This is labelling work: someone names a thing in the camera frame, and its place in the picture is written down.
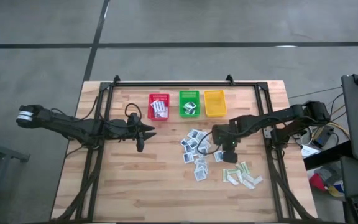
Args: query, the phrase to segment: plastic basket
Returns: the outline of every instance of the plastic basket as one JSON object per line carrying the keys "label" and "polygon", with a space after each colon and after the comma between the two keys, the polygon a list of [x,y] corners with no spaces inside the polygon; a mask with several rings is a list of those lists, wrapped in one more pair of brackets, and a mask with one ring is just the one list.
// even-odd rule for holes
{"label": "plastic basket", "polygon": [[205,113],[209,117],[224,116],[227,114],[226,100],[223,90],[204,91]]}
{"label": "plastic basket", "polygon": [[[155,118],[154,117],[154,109],[151,106],[151,103],[153,103],[156,100],[164,101],[165,106],[168,109],[168,117],[167,118]],[[152,121],[166,121],[169,118],[169,94],[156,93],[156,94],[149,95],[149,109],[147,110],[147,118]]]}
{"label": "plastic basket", "polygon": [[[183,106],[188,103],[193,102],[197,105],[195,114],[186,114],[186,109]],[[201,105],[200,105],[200,93],[197,90],[183,90],[179,91],[179,115],[182,118],[195,118],[200,115]]]}

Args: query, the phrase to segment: red object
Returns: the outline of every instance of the red object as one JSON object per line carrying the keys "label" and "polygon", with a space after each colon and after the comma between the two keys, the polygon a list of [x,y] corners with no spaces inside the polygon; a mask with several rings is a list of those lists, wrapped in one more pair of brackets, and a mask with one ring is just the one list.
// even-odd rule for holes
{"label": "red object", "polygon": [[318,174],[314,174],[313,176],[311,176],[309,179],[309,183],[313,187],[317,187],[318,189],[320,189],[322,191],[327,190],[326,187],[324,186],[323,180],[321,179],[320,175],[318,175]]}
{"label": "red object", "polygon": [[[154,117],[154,109],[151,106],[151,103],[154,101],[159,100],[165,103],[165,107],[168,109],[168,117],[167,118],[155,118]],[[152,121],[166,121],[169,118],[169,94],[150,94],[149,95],[149,109],[147,111],[147,118]]]}

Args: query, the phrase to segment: wooden tabletop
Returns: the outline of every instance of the wooden tabletop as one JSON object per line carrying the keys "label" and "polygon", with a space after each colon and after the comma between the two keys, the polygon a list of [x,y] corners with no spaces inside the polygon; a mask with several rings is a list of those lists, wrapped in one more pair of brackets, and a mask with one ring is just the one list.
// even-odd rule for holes
{"label": "wooden tabletop", "polygon": [[[99,84],[100,82],[84,83],[76,117],[82,118],[89,112],[98,94]],[[273,109],[289,107],[284,82],[268,81],[268,85]],[[204,90],[216,89],[224,90],[227,115],[222,118],[208,118],[205,115],[203,93]],[[180,90],[200,91],[201,115],[198,118],[185,119],[179,116]],[[147,119],[151,93],[170,94],[168,121]],[[145,142],[142,153],[136,151],[134,141],[106,141],[94,222],[277,221],[260,131],[243,138],[236,148],[239,162],[246,161],[251,176],[261,175],[264,179],[253,190],[244,185],[235,186],[230,182],[223,182],[222,169],[235,169],[234,164],[215,162],[213,155],[207,157],[208,178],[200,182],[195,180],[193,174],[195,165],[183,162],[184,149],[180,141],[192,128],[210,131],[213,124],[227,123],[236,116],[258,115],[253,88],[114,87],[110,118],[126,120],[124,108],[128,103],[139,105],[142,122],[154,126],[157,135]],[[135,108],[131,108],[130,112],[136,112]],[[68,151],[79,146],[78,142],[71,142]],[[86,149],[81,149],[65,160],[52,218],[62,214],[78,193],[85,158]],[[297,145],[289,145],[285,149],[284,161],[292,192],[302,206],[316,217],[303,158]],[[84,215],[88,210],[88,203],[85,204]]]}

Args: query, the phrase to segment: red basket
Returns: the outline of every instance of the red basket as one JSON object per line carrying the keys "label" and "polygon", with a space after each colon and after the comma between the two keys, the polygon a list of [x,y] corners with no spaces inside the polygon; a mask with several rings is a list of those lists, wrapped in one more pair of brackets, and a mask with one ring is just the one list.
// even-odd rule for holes
{"label": "red basket", "polygon": [[[168,109],[168,117],[167,118],[155,118],[154,117],[154,109],[152,108],[151,103],[153,103],[156,100],[164,101],[165,106]],[[149,109],[147,111],[147,118],[152,121],[166,121],[169,118],[169,94],[157,93],[157,94],[149,95]]]}

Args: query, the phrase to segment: green basket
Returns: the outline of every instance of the green basket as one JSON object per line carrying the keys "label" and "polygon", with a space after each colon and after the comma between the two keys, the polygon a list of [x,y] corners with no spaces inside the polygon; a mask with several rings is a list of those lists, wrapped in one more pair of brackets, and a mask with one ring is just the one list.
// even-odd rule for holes
{"label": "green basket", "polygon": [[[193,102],[197,105],[195,114],[185,114],[186,109],[184,109],[183,106],[188,102]],[[182,118],[198,117],[200,115],[200,111],[200,93],[198,90],[179,91],[179,114]]]}

